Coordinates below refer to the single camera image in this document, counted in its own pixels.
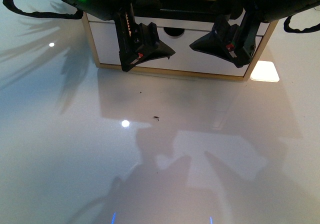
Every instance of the circular hole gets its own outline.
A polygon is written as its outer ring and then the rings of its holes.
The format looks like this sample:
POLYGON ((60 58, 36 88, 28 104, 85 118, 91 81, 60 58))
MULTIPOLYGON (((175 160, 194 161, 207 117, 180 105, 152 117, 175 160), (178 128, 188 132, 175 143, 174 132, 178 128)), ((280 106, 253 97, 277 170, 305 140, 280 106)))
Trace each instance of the circular hole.
POLYGON ((164 32, 167 33, 170 37, 179 38, 185 33, 183 28, 174 28, 174 27, 164 27, 164 32))

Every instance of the glossy white surface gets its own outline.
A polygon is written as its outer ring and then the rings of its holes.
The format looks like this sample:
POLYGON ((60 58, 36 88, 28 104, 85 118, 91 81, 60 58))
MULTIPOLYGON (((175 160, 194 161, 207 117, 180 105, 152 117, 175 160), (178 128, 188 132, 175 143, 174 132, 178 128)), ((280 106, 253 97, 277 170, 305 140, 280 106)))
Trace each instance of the glossy white surface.
POLYGON ((242 83, 98 70, 81 21, 0 13, 2 224, 319 223, 320 32, 280 21, 280 81, 242 83))

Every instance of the white drawer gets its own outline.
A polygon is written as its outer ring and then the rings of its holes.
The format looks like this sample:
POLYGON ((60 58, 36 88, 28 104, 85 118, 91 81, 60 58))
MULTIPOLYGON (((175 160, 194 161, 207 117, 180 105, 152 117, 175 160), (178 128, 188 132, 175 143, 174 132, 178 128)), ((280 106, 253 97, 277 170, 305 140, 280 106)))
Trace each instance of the white drawer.
MULTIPOLYGON (((90 28, 100 63, 120 65, 115 24, 112 22, 90 22, 90 28)), ((172 38, 164 32, 162 27, 158 27, 160 40, 175 50, 176 53, 170 59, 151 60, 139 64, 137 67, 243 77, 248 66, 237 68, 229 61, 193 51, 189 47, 191 43, 207 33, 208 31, 186 29, 181 37, 172 38)), ((261 37, 257 36, 257 46, 260 40, 261 37)))

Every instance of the red marking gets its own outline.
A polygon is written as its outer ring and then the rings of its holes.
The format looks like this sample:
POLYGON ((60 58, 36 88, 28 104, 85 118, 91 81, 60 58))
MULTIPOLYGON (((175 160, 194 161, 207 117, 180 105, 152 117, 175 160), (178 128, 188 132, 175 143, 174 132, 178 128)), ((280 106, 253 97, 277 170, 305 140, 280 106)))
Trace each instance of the red marking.
POLYGON ((228 49, 229 52, 232 52, 235 49, 235 46, 232 43, 226 45, 225 47, 228 49))

